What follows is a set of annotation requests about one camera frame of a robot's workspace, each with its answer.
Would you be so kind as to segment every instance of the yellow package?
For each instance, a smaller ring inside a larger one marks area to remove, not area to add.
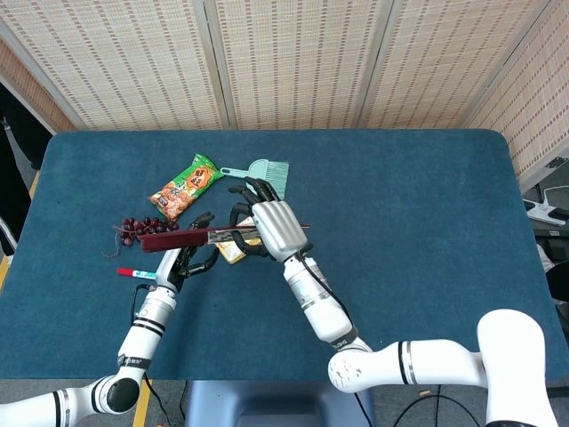
[[[249,216],[237,225],[255,225],[255,223],[253,222],[252,217]],[[260,238],[250,238],[249,240],[245,240],[245,243],[253,246],[260,245]],[[235,242],[220,242],[215,245],[220,249],[223,258],[225,258],[225,260],[230,264],[235,264],[245,258],[245,254],[241,252]]]

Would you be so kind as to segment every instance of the brush bristles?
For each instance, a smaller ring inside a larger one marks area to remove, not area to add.
[[[288,162],[268,162],[265,179],[270,182],[278,196],[284,198],[288,179]]]

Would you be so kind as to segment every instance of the black cable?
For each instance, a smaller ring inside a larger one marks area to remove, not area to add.
[[[441,403],[441,384],[437,388],[437,405],[435,406],[435,427],[438,427],[438,404]]]
[[[372,420],[370,420],[370,416],[367,414],[367,412],[365,412],[364,405],[362,405],[362,401],[360,400],[359,396],[357,396],[357,393],[354,393],[354,396],[356,396],[357,404],[359,405],[359,408],[362,410],[362,413],[364,414],[365,420],[367,421],[367,425],[373,427]]]
[[[134,294],[132,295],[132,303],[131,303],[131,325],[134,323],[134,308],[136,307],[136,297],[137,297],[137,295],[141,289],[150,290],[150,285],[143,283],[143,284],[137,285],[136,288],[134,289]],[[150,390],[152,395],[158,401],[158,405],[160,406],[160,409],[162,409],[162,412],[164,412],[164,415],[166,416],[166,421],[168,422],[168,425],[170,426],[171,425],[170,424],[170,417],[168,416],[168,413],[164,409],[164,405],[162,405],[162,400],[160,399],[160,396],[158,396],[158,393],[156,393],[156,391],[152,388],[152,384],[150,384],[150,381],[148,380],[148,376],[146,375],[146,372],[144,373],[144,375],[142,377],[144,378],[144,381],[146,382],[148,389]]]
[[[438,395],[431,395],[431,396],[425,396],[424,398],[418,398],[416,400],[414,400],[413,402],[411,402],[409,405],[407,405],[407,407],[404,409],[404,411],[401,413],[401,415],[396,419],[395,423],[393,424],[393,427],[397,427],[397,425],[399,424],[399,422],[401,421],[401,419],[403,418],[403,416],[409,411],[409,409],[411,409],[412,407],[414,407],[416,404],[418,404],[419,402],[422,402],[423,400],[427,400],[427,399],[445,399],[445,400],[450,400],[452,403],[455,403],[456,405],[458,405],[459,407],[461,407],[464,412],[466,412],[470,418],[472,419],[472,421],[474,422],[474,424],[477,425],[477,427],[481,427],[480,423],[477,421],[477,419],[472,415],[472,413],[464,406],[462,405],[458,400],[455,400],[453,398],[449,398],[448,396],[445,396],[443,394],[438,394]]]
[[[160,406],[160,409],[162,409],[162,412],[164,412],[164,415],[166,416],[166,422],[168,423],[169,426],[171,426],[170,417],[168,416],[168,413],[164,409],[164,405],[162,405],[162,400],[160,399],[160,396],[158,396],[158,393],[156,393],[156,391],[152,388],[152,384],[150,384],[150,381],[148,380],[148,376],[146,375],[146,372],[144,373],[144,381],[146,381],[146,385],[147,385],[148,389],[150,390],[150,392],[153,394],[153,396],[156,398],[156,400],[158,400],[158,405]]]
[[[188,384],[189,384],[189,381],[186,380],[186,383],[184,384],[184,390],[182,390],[182,392],[181,392],[180,404],[179,404],[181,417],[184,419],[184,421],[186,421],[186,413],[184,412],[184,409],[181,405],[181,402],[184,400],[184,395],[188,392]]]
[[[348,318],[349,323],[351,323],[353,326],[354,322],[352,322],[352,318],[349,316],[348,309],[346,308],[344,303],[340,300],[340,298],[338,298],[336,296],[336,294],[333,292],[333,290],[319,276],[317,276],[317,274],[314,271],[312,271],[312,269],[306,264],[306,260],[304,259],[304,253],[302,251],[298,252],[298,257],[301,260],[304,268],[309,272],[310,276],[312,276],[312,278],[316,282],[318,282],[318,284],[321,287],[323,287],[328,294],[330,294],[330,296],[338,303],[338,305],[340,305],[341,309],[344,311],[344,313],[346,313],[346,317]]]

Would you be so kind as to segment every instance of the robotic hand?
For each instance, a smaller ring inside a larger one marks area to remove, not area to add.
[[[312,245],[291,207],[268,182],[245,180],[253,190],[229,189],[247,201],[234,206],[231,225],[239,214],[252,216],[263,244],[249,246],[238,232],[233,239],[245,254],[271,256],[284,265],[284,278],[317,337],[338,351],[328,364],[338,390],[358,392],[382,384],[477,385],[488,388],[486,426],[557,426],[545,387],[543,332],[535,320],[514,310],[487,313],[478,323],[479,353],[449,340],[394,342],[372,352],[316,262],[306,257]]]
[[[206,228],[213,215],[197,217],[190,228]],[[140,382],[176,308],[176,295],[185,278],[208,271],[217,261],[216,248],[207,261],[188,265],[199,246],[173,249],[164,254],[156,271],[156,286],[136,313],[118,351],[118,372],[83,388],[68,388],[34,398],[0,405],[3,427],[73,427],[88,415],[120,415],[131,410],[140,394]]]

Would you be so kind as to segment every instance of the snack wrapper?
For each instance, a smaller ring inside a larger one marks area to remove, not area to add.
[[[252,217],[249,216],[239,222],[237,225],[255,225]],[[260,245],[260,238],[250,238],[245,240],[245,243],[249,245]],[[235,242],[219,242],[215,244],[219,249],[225,261],[230,264],[235,264],[245,258],[245,254],[237,247]]]
[[[166,218],[176,221],[182,212],[222,176],[209,158],[196,154],[188,169],[149,199]]]

